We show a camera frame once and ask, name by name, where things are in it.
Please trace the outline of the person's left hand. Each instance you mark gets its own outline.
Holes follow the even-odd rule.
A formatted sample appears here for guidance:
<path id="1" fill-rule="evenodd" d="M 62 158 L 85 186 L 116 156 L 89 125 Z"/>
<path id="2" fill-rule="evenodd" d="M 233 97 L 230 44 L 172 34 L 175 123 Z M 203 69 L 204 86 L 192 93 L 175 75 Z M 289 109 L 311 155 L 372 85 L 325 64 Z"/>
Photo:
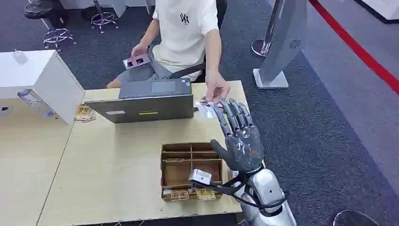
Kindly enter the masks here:
<path id="1" fill-rule="evenodd" d="M 230 85 L 217 70 L 206 71 L 205 82 L 207 85 L 206 101 L 217 104 L 220 99 L 228 96 Z"/>

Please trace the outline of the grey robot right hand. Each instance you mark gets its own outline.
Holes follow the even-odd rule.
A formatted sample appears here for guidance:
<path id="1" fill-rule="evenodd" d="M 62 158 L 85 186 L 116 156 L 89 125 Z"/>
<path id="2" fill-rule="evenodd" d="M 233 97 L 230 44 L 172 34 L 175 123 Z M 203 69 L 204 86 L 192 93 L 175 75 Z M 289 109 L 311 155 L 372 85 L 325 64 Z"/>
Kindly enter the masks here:
<path id="1" fill-rule="evenodd" d="M 221 108 L 212 105 L 224 135 L 225 148 L 212 139 L 210 144 L 231 170 L 252 172 L 263 166 L 264 147 L 258 127 L 242 102 L 221 98 Z"/>

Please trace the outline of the person's right hand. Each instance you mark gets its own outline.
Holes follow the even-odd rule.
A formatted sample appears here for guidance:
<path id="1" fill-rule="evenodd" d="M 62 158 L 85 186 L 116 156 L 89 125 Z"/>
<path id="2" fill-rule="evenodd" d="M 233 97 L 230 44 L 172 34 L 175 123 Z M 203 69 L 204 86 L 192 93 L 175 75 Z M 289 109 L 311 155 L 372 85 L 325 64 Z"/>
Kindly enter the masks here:
<path id="1" fill-rule="evenodd" d="M 142 43 L 137 44 L 132 48 L 131 57 L 133 58 L 138 55 L 146 54 L 148 52 L 148 47 L 149 46 L 147 44 L 142 44 Z"/>

